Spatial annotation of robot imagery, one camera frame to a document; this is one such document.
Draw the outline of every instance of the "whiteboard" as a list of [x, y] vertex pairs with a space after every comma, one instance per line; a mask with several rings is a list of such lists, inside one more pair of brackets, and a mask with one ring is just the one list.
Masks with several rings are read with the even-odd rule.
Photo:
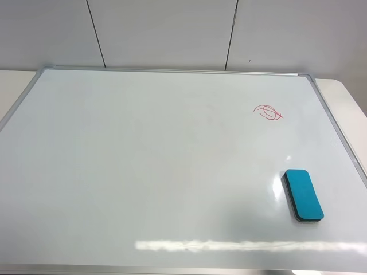
[[[367, 272], [367, 190], [306, 77], [46, 69], [17, 105], [0, 270]], [[320, 222], [295, 220], [291, 168]]]

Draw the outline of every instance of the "blue eraser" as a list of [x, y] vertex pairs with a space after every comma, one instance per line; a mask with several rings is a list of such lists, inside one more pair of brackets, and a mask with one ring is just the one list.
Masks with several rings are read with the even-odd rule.
[[296, 219], [309, 222], [320, 221], [324, 217], [323, 211], [308, 172], [289, 169], [286, 171], [285, 181]]

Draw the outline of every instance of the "red scribble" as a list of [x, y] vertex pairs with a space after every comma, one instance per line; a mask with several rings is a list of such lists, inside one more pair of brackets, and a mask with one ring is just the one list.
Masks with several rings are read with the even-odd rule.
[[265, 117], [267, 120], [278, 120], [283, 118], [280, 113], [275, 111], [274, 108], [269, 105], [259, 105], [253, 111], [262, 111], [263, 114], [260, 113], [260, 115]]

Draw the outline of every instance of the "whiteboard frame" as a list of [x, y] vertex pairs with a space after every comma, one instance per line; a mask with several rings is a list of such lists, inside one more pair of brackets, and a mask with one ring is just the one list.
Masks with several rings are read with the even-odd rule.
[[[21, 93], [19, 98], [11, 106], [9, 111], [0, 120], [0, 132], [10, 120], [12, 115], [23, 102], [24, 98], [33, 88], [35, 83], [46, 70], [91, 70], [98, 72], [158, 72], [158, 73], [204, 73], [204, 74], [244, 74], [257, 76], [286, 76], [286, 77], [305, 77], [310, 82], [317, 98], [323, 106], [331, 124], [333, 125], [339, 139], [341, 140], [345, 150], [347, 151], [350, 160], [353, 162], [358, 174], [360, 175], [365, 187], [367, 188], [366, 171], [362, 168], [360, 160], [353, 151], [348, 139], [343, 134], [341, 128], [335, 120], [325, 98], [322, 96], [315, 79], [310, 74], [300, 73], [268, 73], [268, 72], [227, 72], [227, 71], [204, 71], [204, 70], [163, 70], [163, 69], [115, 69], [115, 68], [100, 68], [100, 67], [74, 67], [74, 66], [44, 66], [37, 71], [30, 83]], [[293, 274], [285, 270], [273, 270], [274, 273]], [[128, 274], [187, 274], [187, 275], [248, 275], [248, 274], [264, 274], [261, 269], [220, 269], [220, 268], [154, 268], [140, 266], [99, 266], [99, 265], [56, 265], [56, 264], [0, 264], [0, 274], [39, 274], [39, 275], [61, 275], [61, 274], [113, 274], [113, 273], [128, 273]]]

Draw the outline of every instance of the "white wall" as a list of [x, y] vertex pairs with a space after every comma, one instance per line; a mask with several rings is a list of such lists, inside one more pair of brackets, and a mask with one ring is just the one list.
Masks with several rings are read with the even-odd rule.
[[[86, 0], [1, 0], [0, 69], [225, 68], [236, 0], [89, 5], [96, 33]], [[367, 0], [239, 0], [227, 70], [335, 78], [367, 113], [366, 11]]]

